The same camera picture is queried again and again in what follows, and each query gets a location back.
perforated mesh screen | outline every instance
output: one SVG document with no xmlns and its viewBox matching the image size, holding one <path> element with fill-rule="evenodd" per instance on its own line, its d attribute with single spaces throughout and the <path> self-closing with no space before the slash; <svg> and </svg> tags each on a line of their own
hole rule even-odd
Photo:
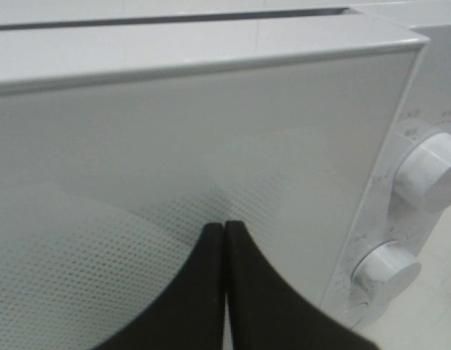
<svg viewBox="0 0 451 350">
<path fill-rule="evenodd" d="M 162 292 L 205 223 L 244 219 L 265 245 L 280 183 L 268 177 L 132 213 L 53 184 L 3 192 L 0 350 L 91 349 Z"/>
</svg>

microwave oven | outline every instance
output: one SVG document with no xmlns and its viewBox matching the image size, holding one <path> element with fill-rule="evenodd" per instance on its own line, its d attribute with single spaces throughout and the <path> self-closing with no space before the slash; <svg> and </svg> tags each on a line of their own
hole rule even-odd
<svg viewBox="0 0 451 350">
<path fill-rule="evenodd" d="M 0 22 L 0 349 L 95 348 L 210 222 L 348 328 L 419 274 L 451 203 L 447 11 L 281 6 Z"/>
</svg>

dotted pattern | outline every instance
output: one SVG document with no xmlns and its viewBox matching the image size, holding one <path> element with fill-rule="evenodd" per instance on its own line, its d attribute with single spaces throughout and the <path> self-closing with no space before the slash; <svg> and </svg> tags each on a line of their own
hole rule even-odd
<svg viewBox="0 0 451 350">
<path fill-rule="evenodd" d="M 207 222 L 243 219 L 265 246 L 279 181 L 146 204 L 131 213 L 98 203 L 97 215 L 75 214 L 70 225 L 31 228 L 12 239 L 0 231 L 0 350 L 97 346 L 163 291 Z M 40 220 L 45 227 L 46 218 Z M 224 349 L 232 349 L 229 330 Z"/>
</svg>

control panel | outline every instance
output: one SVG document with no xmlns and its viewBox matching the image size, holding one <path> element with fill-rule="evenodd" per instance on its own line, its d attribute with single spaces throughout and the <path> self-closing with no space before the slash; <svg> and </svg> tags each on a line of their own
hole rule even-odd
<svg viewBox="0 0 451 350">
<path fill-rule="evenodd" d="M 451 204 L 451 2 L 356 10 L 424 34 L 431 43 L 385 140 L 322 302 L 322 309 L 347 327 L 363 327 L 382 316 L 415 280 L 421 270 L 417 256 Z"/>
</svg>

power dial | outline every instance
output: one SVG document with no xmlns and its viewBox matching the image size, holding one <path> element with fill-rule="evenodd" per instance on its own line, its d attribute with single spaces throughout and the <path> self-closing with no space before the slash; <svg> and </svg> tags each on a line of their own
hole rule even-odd
<svg viewBox="0 0 451 350">
<path fill-rule="evenodd" d="M 420 273 L 421 264 L 398 241 L 385 243 L 370 252 L 353 272 L 353 283 L 369 297 L 369 303 L 386 306 L 402 293 Z"/>
<path fill-rule="evenodd" d="M 451 204 L 451 135 L 438 133 L 411 152 L 395 176 L 393 190 L 430 213 Z"/>
</svg>

